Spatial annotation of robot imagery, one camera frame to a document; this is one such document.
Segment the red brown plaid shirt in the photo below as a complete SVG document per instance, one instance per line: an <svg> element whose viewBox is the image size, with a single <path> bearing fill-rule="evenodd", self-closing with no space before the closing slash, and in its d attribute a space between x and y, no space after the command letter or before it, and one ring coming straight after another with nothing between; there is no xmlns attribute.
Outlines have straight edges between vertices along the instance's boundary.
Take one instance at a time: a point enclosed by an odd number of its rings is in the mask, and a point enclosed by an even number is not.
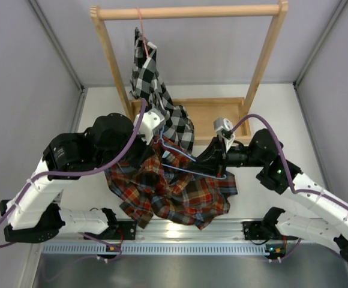
<svg viewBox="0 0 348 288"><path fill-rule="evenodd" d="M214 179L186 173L190 159L182 148L166 137L152 147L155 155L140 168L120 161L105 172L110 191L122 201L120 208L139 227L158 216L202 230L229 212L229 197L238 194L234 174Z"/></svg>

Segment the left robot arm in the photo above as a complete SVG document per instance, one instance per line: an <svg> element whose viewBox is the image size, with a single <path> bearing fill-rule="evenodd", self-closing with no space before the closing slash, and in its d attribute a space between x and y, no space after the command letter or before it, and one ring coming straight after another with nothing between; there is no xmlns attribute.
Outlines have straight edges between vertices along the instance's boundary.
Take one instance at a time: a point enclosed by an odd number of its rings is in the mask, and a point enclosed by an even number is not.
<svg viewBox="0 0 348 288"><path fill-rule="evenodd" d="M135 121L111 113L98 117L82 133L56 136L44 150L24 191L0 202L0 212L8 221L5 240L41 243L69 233L85 233L97 239L115 237L119 224L111 209L69 210L55 199L74 181L107 170L119 160L139 167L154 153L151 141L164 123L157 109L137 115Z"/></svg>

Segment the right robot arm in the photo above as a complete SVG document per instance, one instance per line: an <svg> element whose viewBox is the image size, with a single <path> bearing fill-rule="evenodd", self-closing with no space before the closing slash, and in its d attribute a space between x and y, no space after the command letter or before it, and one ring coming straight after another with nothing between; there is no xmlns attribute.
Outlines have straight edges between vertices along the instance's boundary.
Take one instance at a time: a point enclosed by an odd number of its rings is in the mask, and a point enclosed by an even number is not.
<svg viewBox="0 0 348 288"><path fill-rule="evenodd" d="M260 167L256 178L265 188L317 216L306 218L272 207L262 220L262 233L271 239L291 236L315 242L338 253L348 263L348 203L282 157L282 147L266 128L257 131L247 146L236 142L228 148L225 139L216 136L190 167L216 177L221 177L228 167Z"/></svg>

